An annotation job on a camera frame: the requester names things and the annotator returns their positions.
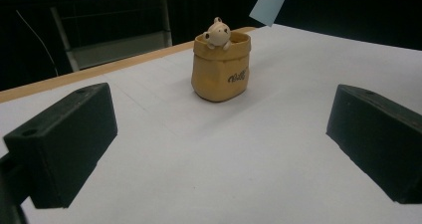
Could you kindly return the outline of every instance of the white tabletop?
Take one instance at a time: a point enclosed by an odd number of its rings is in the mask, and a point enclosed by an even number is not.
[[[338,84],[422,113],[422,52],[274,25],[249,33],[250,81],[220,104],[190,85],[193,52],[0,104],[0,135],[108,82],[118,136],[70,208],[30,223],[421,223],[326,134]],[[0,144],[0,155],[7,149]]]

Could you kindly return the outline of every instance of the block hole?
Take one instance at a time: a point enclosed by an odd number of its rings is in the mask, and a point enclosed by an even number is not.
[[[24,131],[22,133],[22,135],[24,135],[24,136],[30,136],[30,135],[32,135],[32,134],[34,134],[36,132],[37,132],[37,130],[35,128],[31,128],[31,129],[28,129],[28,130]]]

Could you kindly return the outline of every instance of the table edge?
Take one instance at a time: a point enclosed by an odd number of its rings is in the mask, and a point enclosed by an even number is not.
[[[243,27],[234,31],[247,33],[255,30],[254,27]],[[47,79],[41,82],[32,83],[22,87],[17,87],[0,92],[0,104],[23,98],[32,94],[44,92],[54,88],[62,87],[71,83],[79,82],[85,79],[97,77],[106,73],[114,72],[123,68],[138,65],[154,59],[165,57],[177,52],[185,51],[193,48],[193,41],[175,45],[172,47],[160,49],[150,53],[118,60],[115,62],[103,64],[97,67],[85,69],[75,73],[66,74],[63,76]]]

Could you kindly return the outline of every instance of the wire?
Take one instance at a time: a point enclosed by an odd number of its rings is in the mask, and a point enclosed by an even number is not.
[[[53,68],[54,68],[54,71],[55,71],[55,73],[56,73],[56,77],[58,77],[59,76],[59,72],[57,71],[57,66],[56,66],[56,63],[54,62],[54,60],[53,60],[53,57],[52,57],[52,55],[50,54],[50,52],[49,52],[49,49],[47,48],[47,46],[46,46],[46,44],[44,43],[44,41],[43,41],[43,39],[41,39],[41,37],[40,36],[38,36],[38,33],[37,32],[35,32],[35,30],[34,29],[32,29],[32,27],[29,25],[29,23],[24,19],[24,17],[21,15],[21,13],[18,11],[18,10],[16,10],[16,13],[18,14],[18,16],[22,19],[22,21],[27,25],[27,27],[32,31],[32,33],[37,37],[37,39],[38,39],[38,41],[40,41],[40,43],[43,45],[43,47],[44,47],[44,50],[46,51],[46,53],[47,53],[47,55],[49,56],[49,58],[50,58],[50,61],[52,62],[52,64],[53,64]]]

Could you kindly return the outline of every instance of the small animal figurine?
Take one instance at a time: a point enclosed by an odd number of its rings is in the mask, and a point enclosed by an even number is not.
[[[222,22],[221,18],[216,17],[214,24],[208,28],[207,32],[204,32],[203,37],[210,49],[223,46],[223,50],[226,51],[232,44],[230,42],[230,35],[230,28]]]

